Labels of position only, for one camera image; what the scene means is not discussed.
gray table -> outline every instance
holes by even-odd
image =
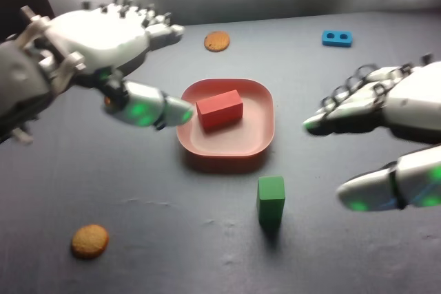
[[[351,30],[350,49],[325,29]],[[203,47],[212,30],[231,45]],[[183,164],[174,129],[114,122],[96,92],[73,88],[32,124],[31,147],[0,145],[0,293],[439,293],[441,208],[352,213],[335,199],[346,179],[421,147],[387,129],[314,138],[301,123],[360,65],[440,58],[441,16],[346,14],[187,28],[132,79],[180,96],[195,81],[252,78],[272,93],[276,136],[251,174]],[[283,175],[278,235],[256,217],[259,176]],[[72,234],[110,232],[99,259],[75,260]]]

blue brick with holes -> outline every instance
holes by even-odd
[[[350,31],[325,30],[322,35],[322,44],[325,46],[350,48],[352,45],[352,33]]]

biscuit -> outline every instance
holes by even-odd
[[[100,256],[109,242],[107,231],[96,224],[80,228],[72,238],[72,252],[78,258],[91,259]]]
[[[204,40],[204,46],[211,52],[226,50],[229,45],[229,36],[225,31],[215,31],[208,34]]]

green block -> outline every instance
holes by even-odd
[[[277,227],[282,221],[285,185],[282,176],[260,177],[257,185],[257,212],[265,227]]]

round brown cookie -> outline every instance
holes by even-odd
[[[96,224],[80,228],[72,238],[72,252],[78,258],[97,258],[109,242],[107,231]]]
[[[229,45],[229,36],[225,31],[215,31],[208,34],[204,40],[204,46],[211,52],[226,50]]]

